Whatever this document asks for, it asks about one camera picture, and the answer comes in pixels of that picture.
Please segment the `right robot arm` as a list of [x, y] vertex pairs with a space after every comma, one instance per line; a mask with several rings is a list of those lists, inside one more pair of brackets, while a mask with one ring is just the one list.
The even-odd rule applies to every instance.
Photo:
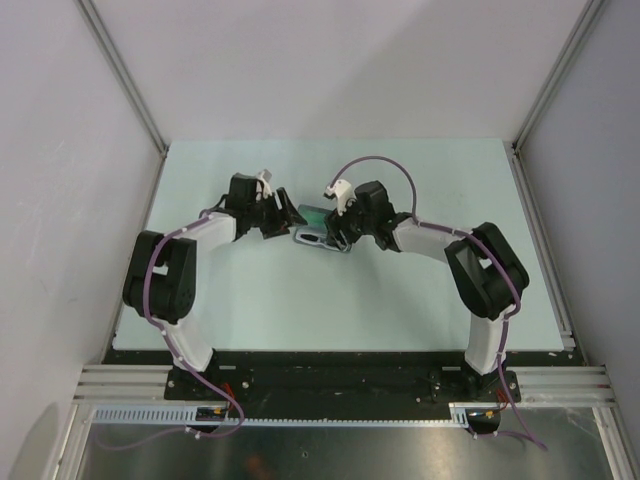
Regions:
[[378, 181], [353, 187], [340, 179], [326, 187], [324, 196], [336, 202], [325, 219], [330, 245], [346, 249], [369, 236], [383, 251], [417, 254], [449, 267], [471, 314], [468, 345], [454, 388], [473, 401], [486, 400], [504, 378], [509, 320], [519, 313], [530, 283], [501, 230], [485, 222], [464, 231], [398, 212]]

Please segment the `dark green glasses case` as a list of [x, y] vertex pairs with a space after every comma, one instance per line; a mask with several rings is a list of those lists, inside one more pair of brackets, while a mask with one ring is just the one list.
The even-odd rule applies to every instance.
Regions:
[[[323, 209], [316, 206], [306, 205], [306, 204], [300, 204], [298, 211], [306, 220], [305, 226], [325, 230], [327, 232], [327, 237], [329, 239], [328, 230], [325, 224], [325, 219], [327, 216], [329, 216], [332, 213], [331, 210]], [[341, 243], [333, 243], [330, 239], [329, 239], [329, 242], [332, 244], [346, 245]]]

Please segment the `white sunglasses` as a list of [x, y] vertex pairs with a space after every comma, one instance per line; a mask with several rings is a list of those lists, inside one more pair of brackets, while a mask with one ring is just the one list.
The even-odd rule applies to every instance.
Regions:
[[349, 253], [351, 247], [348, 245], [332, 244], [329, 242], [327, 232], [309, 226], [302, 226], [296, 229], [294, 241], [301, 245], [320, 248], [338, 253]]

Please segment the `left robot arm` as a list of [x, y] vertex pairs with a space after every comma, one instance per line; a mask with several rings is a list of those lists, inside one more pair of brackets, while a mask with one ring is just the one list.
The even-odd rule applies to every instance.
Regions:
[[272, 188], [271, 177], [266, 169], [254, 176], [236, 173], [228, 192], [196, 220], [169, 233], [144, 230], [136, 238], [123, 302], [159, 330], [174, 365], [189, 371], [187, 389], [202, 400], [221, 387], [220, 374], [209, 368], [214, 349], [201, 337], [194, 311], [205, 256], [252, 229], [267, 240], [306, 224], [286, 190]]

